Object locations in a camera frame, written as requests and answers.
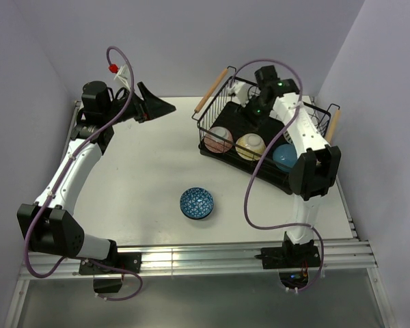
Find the yellow blue sun bowl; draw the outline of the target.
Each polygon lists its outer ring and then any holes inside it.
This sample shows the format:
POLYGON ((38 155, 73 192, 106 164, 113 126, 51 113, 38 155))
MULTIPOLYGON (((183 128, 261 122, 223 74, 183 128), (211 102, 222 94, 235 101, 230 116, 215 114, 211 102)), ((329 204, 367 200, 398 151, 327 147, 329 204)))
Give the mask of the yellow blue sun bowl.
POLYGON ((235 149, 242 159, 258 161, 266 150, 266 144, 261 136, 248 133, 237 140, 235 149))

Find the plain blue bowl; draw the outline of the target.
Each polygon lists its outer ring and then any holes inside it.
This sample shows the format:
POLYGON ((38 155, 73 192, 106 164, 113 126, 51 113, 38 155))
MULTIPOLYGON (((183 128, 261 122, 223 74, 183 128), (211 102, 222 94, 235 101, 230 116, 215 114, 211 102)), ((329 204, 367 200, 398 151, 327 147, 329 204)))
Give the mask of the plain blue bowl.
POLYGON ((273 160, 278 169, 283 172, 290 172, 297 162, 298 156, 295 147, 292 144, 282 144, 273 152, 273 160))

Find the blue triangle pattern bowl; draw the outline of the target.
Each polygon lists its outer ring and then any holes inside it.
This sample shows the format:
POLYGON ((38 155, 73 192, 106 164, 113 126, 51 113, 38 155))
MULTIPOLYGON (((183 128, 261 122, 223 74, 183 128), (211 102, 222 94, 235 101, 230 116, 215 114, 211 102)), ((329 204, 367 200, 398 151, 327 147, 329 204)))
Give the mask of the blue triangle pattern bowl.
POLYGON ((180 196, 180 210, 185 217, 192 220, 207 218, 214 205, 211 193, 201 187, 189 188, 180 196))

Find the white blue-striped bowl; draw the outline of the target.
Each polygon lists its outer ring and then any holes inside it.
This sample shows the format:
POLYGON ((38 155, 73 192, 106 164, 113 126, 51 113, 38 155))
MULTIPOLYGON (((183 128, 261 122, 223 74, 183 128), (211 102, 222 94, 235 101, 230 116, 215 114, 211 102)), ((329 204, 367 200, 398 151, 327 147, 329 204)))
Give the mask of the white blue-striped bowl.
POLYGON ((290 134, 289 134, 288 131, 285 131, 285 132, 284 132, 284 139, 286 140, 286 142, 287 142, 288 144, 293 144, 292 138, 291 138, 291 136, 290 136, 290 134))

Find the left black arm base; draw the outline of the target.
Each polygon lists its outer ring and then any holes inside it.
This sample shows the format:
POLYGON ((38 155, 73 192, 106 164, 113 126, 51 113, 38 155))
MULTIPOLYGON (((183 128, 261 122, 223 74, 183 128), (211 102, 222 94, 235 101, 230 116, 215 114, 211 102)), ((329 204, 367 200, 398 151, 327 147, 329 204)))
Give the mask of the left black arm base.
POLYGON ((110 301, 122 301, 135 297, 143 288, 143 280, 139 275, 141 269, 141 252, 119 253, 115 259, 81 260, 79 275, 94 276, 93 290, 98 297, 110 301), (136 291, 123 297, 113 297, 124 287, 125 275, 132 275, 138 279, 136 291))

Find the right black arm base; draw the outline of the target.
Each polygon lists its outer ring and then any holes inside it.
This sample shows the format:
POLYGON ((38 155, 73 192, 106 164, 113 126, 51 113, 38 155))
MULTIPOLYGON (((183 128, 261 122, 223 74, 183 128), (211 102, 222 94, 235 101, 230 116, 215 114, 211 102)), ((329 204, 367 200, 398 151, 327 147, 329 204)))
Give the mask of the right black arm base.
POLYGON ((305 244, 293 244, 285 235, 279 247, 263 247, 255 259, 262 261, 264 270, 294 269, 279 273, 281 283, 288 288, 303 288, 309 283, 308 269, 318 268, 320 253, 314 241, 305 244))

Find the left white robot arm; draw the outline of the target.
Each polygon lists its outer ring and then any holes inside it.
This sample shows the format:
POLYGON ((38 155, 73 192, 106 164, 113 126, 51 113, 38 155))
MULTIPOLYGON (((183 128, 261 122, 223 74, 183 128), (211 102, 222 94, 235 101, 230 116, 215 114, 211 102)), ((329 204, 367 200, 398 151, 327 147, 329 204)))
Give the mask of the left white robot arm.
POLYGON ((142 82, 137 87, 140 95, 125 87, 113 93, 102 81, 83 86, 83 107, 70 134, 63 161, 36 201, 22 204, 17 212, 29 251, 95 259, 95 265, 104 273, 118 268, 120 257, 115 252, 115 242, 86 234, 73 214, 87 177, 114 135, 109 122, 134 119, 144 123, 176 110, 175 106, 152 94, 142 82))

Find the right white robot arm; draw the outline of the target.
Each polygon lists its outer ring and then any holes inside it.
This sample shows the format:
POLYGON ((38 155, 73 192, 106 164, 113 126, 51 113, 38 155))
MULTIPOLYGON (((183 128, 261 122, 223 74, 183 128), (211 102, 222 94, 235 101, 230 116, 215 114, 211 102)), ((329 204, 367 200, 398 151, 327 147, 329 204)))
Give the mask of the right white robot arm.
POLYGON ((331 146, 315 127, 302 101, 300 79, 282 80, 274 66, 263 66, 255 71, 260 90, 253 104, 267 114, 274 111, 284 124, 274 136, 265 152, 288 133, 297 153, 296 163, 288 175, 288 183, 295 200, 293 214, 285 228, 284 240, 291 244, 282 250, 283 261, 292 267, 306 256, 306 245, 314 238, 314 226, 323 198, 336 181, 341 151, 331 146))

